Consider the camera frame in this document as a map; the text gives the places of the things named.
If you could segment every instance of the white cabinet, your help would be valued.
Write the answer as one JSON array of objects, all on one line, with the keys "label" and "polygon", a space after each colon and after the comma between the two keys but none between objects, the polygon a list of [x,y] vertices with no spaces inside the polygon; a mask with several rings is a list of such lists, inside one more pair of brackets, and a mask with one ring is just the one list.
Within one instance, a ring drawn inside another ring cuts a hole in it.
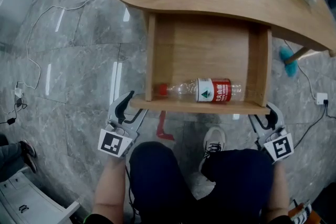
[{"label": "white cabinet", "polygon": [[42,193],[22,173],[17,173],[0,184],[0,201],[16,223],[45,224],[71,223],[71,216],[78,208],[74,202],[63,208]]}]

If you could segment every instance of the dark pants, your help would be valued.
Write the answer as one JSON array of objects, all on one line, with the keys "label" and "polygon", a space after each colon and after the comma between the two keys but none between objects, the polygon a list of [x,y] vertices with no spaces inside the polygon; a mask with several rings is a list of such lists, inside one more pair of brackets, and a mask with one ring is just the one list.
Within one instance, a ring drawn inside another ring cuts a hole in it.
[{"label": "dark pants", "polygon": [[211,154],[202,174],[216,186],[198,201],[188,189],[173,152],[161,143],[140,144],[132,153],[130,165],[134,207],[145,223],[228,219],[258,223],[273,182],[269,157],[256,150]]},{"label": "dark pants", "polygon": [[0,146],[0,182],[6,181],[25,165],[21,143]]}]

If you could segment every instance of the person's arm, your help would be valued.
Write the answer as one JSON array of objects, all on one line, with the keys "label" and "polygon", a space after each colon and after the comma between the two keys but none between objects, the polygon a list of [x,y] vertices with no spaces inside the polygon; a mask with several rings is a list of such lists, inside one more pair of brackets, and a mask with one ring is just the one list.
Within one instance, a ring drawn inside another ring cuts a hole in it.
[{"label": "person's arm", "polygon": [[110,156],[99,179],[92,213],[122,224],[124,199],[125,160]]},{"label": "person's arm", "polygon": [[264,211],[265,223],[270,223],[280,216],[287,216],[288,209],[289,195],[285,167],[282,162],[277,162],[274,165],[274,179],[271,194],[267,202],[266,210]]}]

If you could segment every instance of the red bottle cap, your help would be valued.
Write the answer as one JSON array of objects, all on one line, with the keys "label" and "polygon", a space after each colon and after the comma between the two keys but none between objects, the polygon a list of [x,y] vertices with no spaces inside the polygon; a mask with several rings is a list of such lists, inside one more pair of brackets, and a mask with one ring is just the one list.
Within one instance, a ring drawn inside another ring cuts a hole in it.
[{"label": "red bottle cap", "polygon": [[168,92],[168,85],[167,84],[161,84],[159,87],[159,94],[160,95],[167,95]]}]

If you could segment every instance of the plastic water bottle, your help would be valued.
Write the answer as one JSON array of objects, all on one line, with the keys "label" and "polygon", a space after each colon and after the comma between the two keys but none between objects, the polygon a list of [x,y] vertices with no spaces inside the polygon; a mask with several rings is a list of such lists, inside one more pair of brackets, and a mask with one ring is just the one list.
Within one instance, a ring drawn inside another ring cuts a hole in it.
[{"label": "plastic water bottle", "polygon": [[244,98],[242,85],[229,79],[193,79],[175,85],[161,84],[159,94],[178,100],[193,98],[196,102],[242,101]]}]

